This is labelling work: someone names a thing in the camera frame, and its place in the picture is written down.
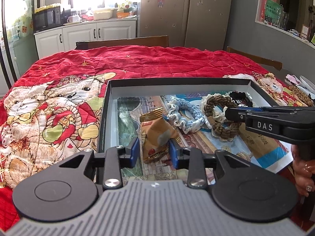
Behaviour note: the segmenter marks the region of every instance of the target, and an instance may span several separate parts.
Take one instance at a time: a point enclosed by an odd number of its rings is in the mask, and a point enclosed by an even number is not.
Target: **ring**
[[[308,186],[306,187],[306,190],[307,190],[308,192],[311,192],[311,191],[312,191],[312,187],[311,187],[310,185],[308,185]]]

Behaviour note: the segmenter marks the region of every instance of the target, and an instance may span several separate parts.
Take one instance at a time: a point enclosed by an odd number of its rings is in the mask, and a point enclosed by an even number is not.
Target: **blue and white scrunchie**
[[[167,118],[174,120],[175,126],[180,127],[182,131],[187,134],[188,132],[197,132],[205,124],[204,116],[201,110],[196,106],[186,101],[185,99],[171,97],[171,102],[167,103],[170,107]],[[189,111],[195,120],[189,120],[179,113],[180,109]]]

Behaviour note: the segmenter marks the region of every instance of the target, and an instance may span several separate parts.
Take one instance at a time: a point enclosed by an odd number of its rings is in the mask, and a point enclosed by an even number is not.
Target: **hand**
[[[302,160],[296,145],[291,145],[291,152],[297,191],[299,194],[308,197],[307,187],[311,186],[312,192],[315,190],[314,181],[311,179],[312,175],[315,174],[315,160]]]

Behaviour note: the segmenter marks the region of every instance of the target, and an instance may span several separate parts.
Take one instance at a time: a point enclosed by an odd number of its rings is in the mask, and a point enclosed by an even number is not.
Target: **quilt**
[[[19,219],[11,196],[21,180],[97,150],[108,80],[152,77],[250,78],[281,105],[305,105],[261,66],[224,51],[118,46],[40,59],[0,101],[0,228]]]

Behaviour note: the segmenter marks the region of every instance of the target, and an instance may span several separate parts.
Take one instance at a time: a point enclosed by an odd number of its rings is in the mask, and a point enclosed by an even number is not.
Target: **green package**
[[[275,23],[281,10],[282,6],[273,0],[267,0],[265,6],[265,21]]]

